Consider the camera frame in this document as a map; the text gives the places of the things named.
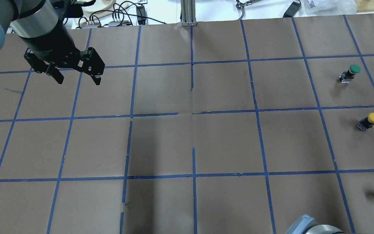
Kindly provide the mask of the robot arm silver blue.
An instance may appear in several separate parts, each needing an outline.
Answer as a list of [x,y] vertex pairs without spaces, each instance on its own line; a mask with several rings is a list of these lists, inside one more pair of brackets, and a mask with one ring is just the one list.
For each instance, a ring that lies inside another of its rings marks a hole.
[[334,222],[305,213],[288,234],[374,234],[374,108],[325,110],[344,216]]
[[83,16],[82,7],[95,4],[80,0],[0,0],[0,50],[12,28],[27,45],[25,60],[36,73],[45,73],[62,84],[60,68],[89,75],[100,85],[105,63],[92,47],[80,51],[63,20]]

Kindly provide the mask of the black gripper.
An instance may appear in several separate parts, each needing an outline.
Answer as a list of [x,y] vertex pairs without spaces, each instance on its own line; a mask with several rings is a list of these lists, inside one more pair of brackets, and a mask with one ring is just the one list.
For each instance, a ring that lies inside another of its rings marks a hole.
[[44,35],[23,38],[27,45],[25,60],[36,73],[46,73],[62,84],[64,76],[60,68],[85,73],[95,85],[101,84],[105,63],[93,47],[80,51],[66,29],[53,29]]

